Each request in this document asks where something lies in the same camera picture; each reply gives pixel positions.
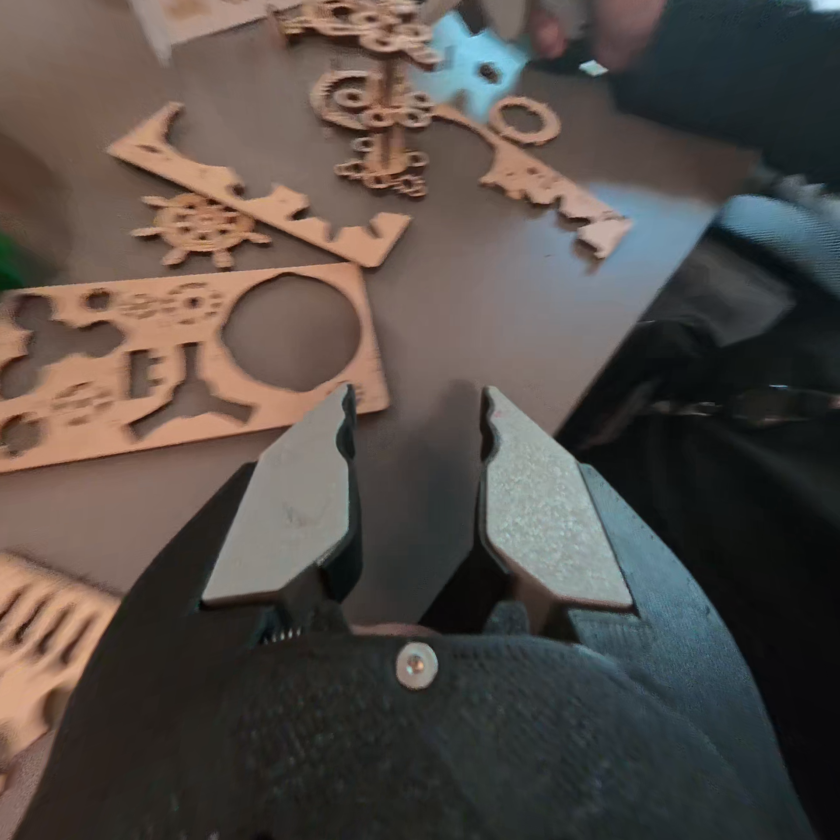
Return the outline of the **grey chair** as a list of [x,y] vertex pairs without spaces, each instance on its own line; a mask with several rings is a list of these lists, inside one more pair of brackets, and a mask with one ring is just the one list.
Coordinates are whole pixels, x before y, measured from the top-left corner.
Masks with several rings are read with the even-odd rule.
[[837,185],[787,175],[760,162],[711,230],[747,259],[839,298]]

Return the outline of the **person's dark pants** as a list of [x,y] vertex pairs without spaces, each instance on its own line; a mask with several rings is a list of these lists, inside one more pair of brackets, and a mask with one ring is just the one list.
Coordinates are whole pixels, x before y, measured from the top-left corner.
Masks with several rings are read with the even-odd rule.
[[702,240],[557,438],[730,628],[821,838],[838,838],[838,241]]

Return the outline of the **person's right hand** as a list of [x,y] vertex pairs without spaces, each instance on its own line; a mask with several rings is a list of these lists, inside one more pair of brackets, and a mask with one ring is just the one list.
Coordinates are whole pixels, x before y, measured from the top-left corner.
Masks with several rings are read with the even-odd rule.
[[623,70],[646,49],[666,1],[530,2],[527,30],[532,50],[558,59],[585,41],[607,70]]

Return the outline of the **wooden ship wheel part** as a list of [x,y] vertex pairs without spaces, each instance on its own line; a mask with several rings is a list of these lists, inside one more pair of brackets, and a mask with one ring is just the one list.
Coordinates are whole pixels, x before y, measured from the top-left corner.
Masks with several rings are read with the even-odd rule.
[[271,245],[256,221],[218,200],[192,192],[177,196],[145,196],[142,202],[155,211],[150,225],[130,231],[133,238],[157,238],[168,249],[161,259],[167,268],[183,265],[191,255],[207,256],[215,270],[235,267],[233,249],[242,244]]

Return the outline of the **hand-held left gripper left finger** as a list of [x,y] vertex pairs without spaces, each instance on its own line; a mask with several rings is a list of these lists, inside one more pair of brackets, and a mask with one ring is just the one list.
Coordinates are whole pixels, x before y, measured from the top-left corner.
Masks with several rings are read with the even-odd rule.
[[275,606],[288,626],[341,605],[363,570],[356,400],[339,385],[258,458],[203,607]]

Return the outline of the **curved wooden offcut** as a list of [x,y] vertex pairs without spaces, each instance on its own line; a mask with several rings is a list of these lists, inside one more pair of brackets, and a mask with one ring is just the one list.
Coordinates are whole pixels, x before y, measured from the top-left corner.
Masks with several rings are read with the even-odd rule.
[[458,125],[479,136],[492,150],[492,161],[479,184],[510,199],[538,207],[555,207],[558,215],[580,223],[576,236],[596,259],[606,259],[632,229],[633,222],[572,180],[519,146],[501,138],[488,124],[466,116],[453,104],[432,108],[436,120]]

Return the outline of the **green plastic bin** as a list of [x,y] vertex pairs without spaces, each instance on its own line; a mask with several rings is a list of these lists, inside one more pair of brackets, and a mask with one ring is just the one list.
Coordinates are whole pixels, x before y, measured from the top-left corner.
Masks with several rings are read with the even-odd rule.
[[1,292],[39,287],[50,271],[48,262],[1,231]]

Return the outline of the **white instruction booklet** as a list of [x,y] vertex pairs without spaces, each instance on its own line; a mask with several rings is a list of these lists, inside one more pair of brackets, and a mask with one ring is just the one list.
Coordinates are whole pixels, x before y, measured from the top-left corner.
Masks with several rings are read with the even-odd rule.
[[268,12],[295,10],[302,1],[128,1],[159,64],[168,67],[174,47],[251,25]]

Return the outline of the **long jagged wooden offcut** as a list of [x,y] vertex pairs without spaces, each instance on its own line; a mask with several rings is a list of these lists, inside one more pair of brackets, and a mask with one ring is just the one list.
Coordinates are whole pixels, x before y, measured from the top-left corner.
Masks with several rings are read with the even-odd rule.
[[172,123],[183,109],[180,101],[167,102],[110,143],[107,154],[366,269],[384,262],[412,221],[404,213],[379,212],[362,226],[336,227],[311,214],[306,194],[282,184],[264,196],[247,198],[235,170],[191,160],[170,145]]

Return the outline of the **wooden sheet with slot cutouts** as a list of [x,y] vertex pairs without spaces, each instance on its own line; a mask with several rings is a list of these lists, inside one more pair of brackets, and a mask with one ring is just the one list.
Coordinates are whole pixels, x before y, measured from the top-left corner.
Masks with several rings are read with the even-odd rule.
[[120,598],[1,555],[1,789],[17,756],[57,728]]

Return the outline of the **wooden tower model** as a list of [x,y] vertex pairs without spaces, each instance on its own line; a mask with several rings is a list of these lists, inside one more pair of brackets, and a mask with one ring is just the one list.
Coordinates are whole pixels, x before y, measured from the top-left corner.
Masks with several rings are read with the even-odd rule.
[[310,106],[323,124],[354,136],[354,157],[335,165],[338,177],[413,200],[427,194],[428,157],[410,149],[406,135],[430,126],[434,102],[407,72],[431,72],[442,59],[421,10],[403,1],[266,3],[266,20],[283,45],[317,35],[367,57],[364,68],[331,65],[312,86]]

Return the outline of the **person's right forearm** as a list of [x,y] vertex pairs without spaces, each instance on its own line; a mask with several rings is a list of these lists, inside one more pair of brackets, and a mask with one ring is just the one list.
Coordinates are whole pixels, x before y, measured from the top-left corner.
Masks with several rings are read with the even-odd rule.
[[838,191],[838,9],[667,2],[644,50],[611,77],[622,110],[754,149]]

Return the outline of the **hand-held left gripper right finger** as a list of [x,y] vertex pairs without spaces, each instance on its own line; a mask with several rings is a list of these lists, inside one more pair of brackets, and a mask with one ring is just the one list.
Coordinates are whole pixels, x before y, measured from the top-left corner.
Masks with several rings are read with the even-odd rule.
[[576,459],[498,388],[482,393],[488,449],[479,533],[533,632],[565,609],[630,613],[634,599]]

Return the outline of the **wooden sheet with round hole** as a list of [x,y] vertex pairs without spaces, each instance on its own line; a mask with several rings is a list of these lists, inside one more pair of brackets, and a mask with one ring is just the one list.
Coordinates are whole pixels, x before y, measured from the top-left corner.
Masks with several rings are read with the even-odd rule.
[[[308,391],[258,381],[224,345],[240,300],[274,280],[299,277],[350,305],[360,340],[340,373]],[[3,475],[288,427],[340,385],[359,413],[390,405],[371,307],[359,267],[290,268],[39,287],[2,303],[2,367],[25,357],[34,333],[17,321],[23,297],[45,300],[59,324],[81,331],[112,325],[121,344],[102,356],[69,353],[47,363],[27,393],[2,396],[2,433],[35,430],[26,450],[2,441]]]

